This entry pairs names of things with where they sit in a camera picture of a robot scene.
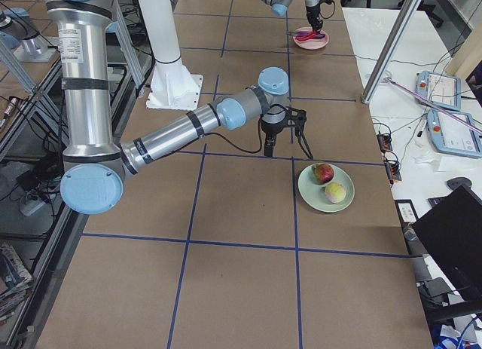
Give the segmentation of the red chili pepper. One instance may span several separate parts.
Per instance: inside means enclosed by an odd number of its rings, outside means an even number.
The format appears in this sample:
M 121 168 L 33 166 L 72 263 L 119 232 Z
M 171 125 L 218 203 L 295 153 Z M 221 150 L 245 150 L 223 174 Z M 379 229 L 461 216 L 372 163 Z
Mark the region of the red chili pepper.
M 311 32 L 298 32 L 294 38 L 297 41 L 308 41 L 311 39 L 319 39 L 323 37 L 324 37 L 323 34 L 313 33 L 313 31 L 311 31 Z

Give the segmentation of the purple eggplant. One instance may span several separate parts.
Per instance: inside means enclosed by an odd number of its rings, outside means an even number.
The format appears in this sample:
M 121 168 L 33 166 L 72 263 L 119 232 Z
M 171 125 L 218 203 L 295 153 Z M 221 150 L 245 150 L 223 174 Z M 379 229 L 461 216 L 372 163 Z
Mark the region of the purple eggplant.
M 287 35 L 291 36 L 295 41 L 321 40 L 326 37 L 325 33 L 317 32 L 316 30 L 290 31 Z

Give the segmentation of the red apple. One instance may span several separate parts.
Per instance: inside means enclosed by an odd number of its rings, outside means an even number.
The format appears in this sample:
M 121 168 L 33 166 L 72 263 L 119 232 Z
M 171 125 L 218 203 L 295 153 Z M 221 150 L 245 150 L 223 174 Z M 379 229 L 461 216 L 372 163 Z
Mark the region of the red apple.
M 335 172 L 334 168 L 330 164 L 314 164 L 312 166 L 312 172 L 316 182 L 319 185 L 324 185 L 333 180 Z

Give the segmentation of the yellow-green peach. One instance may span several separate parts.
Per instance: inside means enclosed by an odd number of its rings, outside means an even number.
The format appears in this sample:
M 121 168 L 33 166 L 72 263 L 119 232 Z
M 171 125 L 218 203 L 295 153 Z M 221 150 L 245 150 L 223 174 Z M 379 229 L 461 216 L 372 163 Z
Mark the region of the yellow-green peach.
M 326 198 L 333 204 L 341 203 L 346 198 L 346 188 L 338 182 L 331 182 L 326 185 L 324 193 Z

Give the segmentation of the pink plate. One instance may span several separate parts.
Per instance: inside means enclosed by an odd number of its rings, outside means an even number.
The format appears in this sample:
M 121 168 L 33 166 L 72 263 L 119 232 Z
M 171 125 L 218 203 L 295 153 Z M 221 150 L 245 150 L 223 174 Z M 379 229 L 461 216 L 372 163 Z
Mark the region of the pink plate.
M 311 26 L 304 26 L 304 27 L 297 28 L 294 31 L 311 31 L 311 30 L 312 30 Z M 298 47 L 301 47 L 305 50 L 318 50 L 326 46 L 329 42 L 328 33 L 323 31 L 322 29 L 320 30 L 320 32 L 326 34 L 326 37 L 321 40 L 295 41 L 293 39 L 293 41 Z

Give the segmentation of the light green plate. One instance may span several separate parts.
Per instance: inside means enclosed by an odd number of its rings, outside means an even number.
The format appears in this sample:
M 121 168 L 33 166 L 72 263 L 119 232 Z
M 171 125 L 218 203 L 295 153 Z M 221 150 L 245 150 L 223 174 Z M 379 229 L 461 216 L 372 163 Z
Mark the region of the light green plate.
M 336 213 L 346 209 L 355 197 L 355 186 L 351 177 L 341 168 L 330 164 L 334 168 L 334 178 L 331 182 L 338 182 L 346 188 L 346 198 L 338 204 L 331 203 L 325 196 L 325 186 L 319 185 L 312 172 L 313 164 L 304 168 L 298 177 L 298 190 L 304 201 L 312 208 L 324 213 Z

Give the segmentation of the orange black electronics module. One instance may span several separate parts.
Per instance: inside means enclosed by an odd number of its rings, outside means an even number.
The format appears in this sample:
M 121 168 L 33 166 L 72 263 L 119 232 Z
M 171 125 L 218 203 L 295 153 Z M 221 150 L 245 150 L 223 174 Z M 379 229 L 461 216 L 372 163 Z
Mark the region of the orange black electronics module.
M 390 133 L 378 133 L 377 141 L 381 152 L 392 151 L 392 136 Z

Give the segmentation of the upper teach pendant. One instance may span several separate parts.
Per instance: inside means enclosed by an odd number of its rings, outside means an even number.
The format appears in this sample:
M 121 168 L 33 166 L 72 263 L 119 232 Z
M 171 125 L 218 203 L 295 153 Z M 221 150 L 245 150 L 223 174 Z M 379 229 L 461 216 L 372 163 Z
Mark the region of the upper teach pendant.
M 427 70 L 422 71 L 417 75 L 416 93 L 441 108 L 461 111 L 460 78 Z

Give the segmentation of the teach pendant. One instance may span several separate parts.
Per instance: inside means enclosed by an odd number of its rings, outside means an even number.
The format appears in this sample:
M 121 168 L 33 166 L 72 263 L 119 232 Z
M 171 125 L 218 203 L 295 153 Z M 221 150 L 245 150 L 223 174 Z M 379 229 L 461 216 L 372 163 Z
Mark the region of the teach pendant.
M 481 157 L 481 133 L 471 129 L 474 119 L 469 113 L 449 115 L 430 109 L 427 113 L 428 134 L 435 149 L 444 154 L 469 158 Z
M 427 70 L 422 71 L 417 75 L 416 93 L 441 108 L 461 111 L 460 78 Z

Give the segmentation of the lower teach pendant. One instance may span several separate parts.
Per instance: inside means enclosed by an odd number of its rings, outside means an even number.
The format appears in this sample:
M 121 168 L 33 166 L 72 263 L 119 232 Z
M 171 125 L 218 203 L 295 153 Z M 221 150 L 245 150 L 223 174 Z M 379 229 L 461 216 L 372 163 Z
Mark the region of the lower teach pendant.
M 474 119 L 469 113 L 449 115 L 430 109 L 427 113 L 428 134 L 435 149 L 444 154 L 469 158 L 481 157 L 481 133 L 471 129 Z

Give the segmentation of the black monitor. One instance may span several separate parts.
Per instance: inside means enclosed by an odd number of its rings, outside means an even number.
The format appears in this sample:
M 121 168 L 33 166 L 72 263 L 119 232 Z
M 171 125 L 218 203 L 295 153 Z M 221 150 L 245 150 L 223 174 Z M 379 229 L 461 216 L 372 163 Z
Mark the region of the black monitor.
M 428 254 L 462 297 L 481 298 L 481 199 L 461 185 L 413 224 Z

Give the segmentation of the white power strip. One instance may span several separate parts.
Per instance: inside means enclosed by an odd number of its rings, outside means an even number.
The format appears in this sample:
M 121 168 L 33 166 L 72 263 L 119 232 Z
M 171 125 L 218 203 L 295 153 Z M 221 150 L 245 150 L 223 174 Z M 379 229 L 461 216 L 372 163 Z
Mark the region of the white power strip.
M 24 198 L 20 201 L 20 213 L 24 216 L 32 216 L 38 212 L 47 202 L 41 198 Z

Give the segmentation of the stack of magazines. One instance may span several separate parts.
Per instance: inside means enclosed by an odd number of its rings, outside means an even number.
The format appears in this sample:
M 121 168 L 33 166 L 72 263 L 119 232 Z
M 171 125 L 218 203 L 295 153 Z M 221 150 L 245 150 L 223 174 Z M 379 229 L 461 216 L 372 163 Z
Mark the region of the stack of magazines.
M 29 294 L 33 276 L 12 245 L 1 242 L 1 324 Z

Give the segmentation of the aluminium frame post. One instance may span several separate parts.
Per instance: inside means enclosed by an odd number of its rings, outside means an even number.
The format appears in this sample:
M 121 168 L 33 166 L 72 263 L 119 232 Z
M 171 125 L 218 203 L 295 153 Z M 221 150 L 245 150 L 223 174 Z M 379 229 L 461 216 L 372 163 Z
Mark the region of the aluminium frame post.
M 402 39 L 404 31 L 414 16 L 421 1 L 422 0 L 405 0 L 404 4 L 402 5 L 389 36 L 386 39 L 383 49 L 381 50 L 379 58 L 377 59 L 370 78 L 368 79 L 364 92 L 361 95 L 361 101 L 364 104 L 369 104 L 372 100 L 378 86 L 383 80 L 385 72 L 399 42 Z

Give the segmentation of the aluminium side table frame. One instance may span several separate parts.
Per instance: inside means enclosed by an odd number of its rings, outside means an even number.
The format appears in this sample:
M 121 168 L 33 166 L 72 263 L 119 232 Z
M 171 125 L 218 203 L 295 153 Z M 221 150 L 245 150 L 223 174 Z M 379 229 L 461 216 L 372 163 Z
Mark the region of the aluminium side table frame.
M 68 141 L 66 112 L 61 109 L 62 67 L 55 58 L 44 67 L 45 75 L 38 83 L 8 87 L 1 82 L 1 108 L 16 97 L 19 102 L 1 129 L 1 162 L 35 163 L 44 157 L 40 144 L 51 148 L 54 139 Z M 20 213 L 20 202 L 8 192 L 19 194 L 18 172 L 1 173 L 1 240 L 11 244 L 33 277 L 26 299 L 13 310 L 13 316 L 1 326 L 3 348 L 33 348 L 46 323 L 50 309 L 66 274 L 81 231 L 88 217 L 69 209 L 60 197 L 46 204 L 30 217 Z

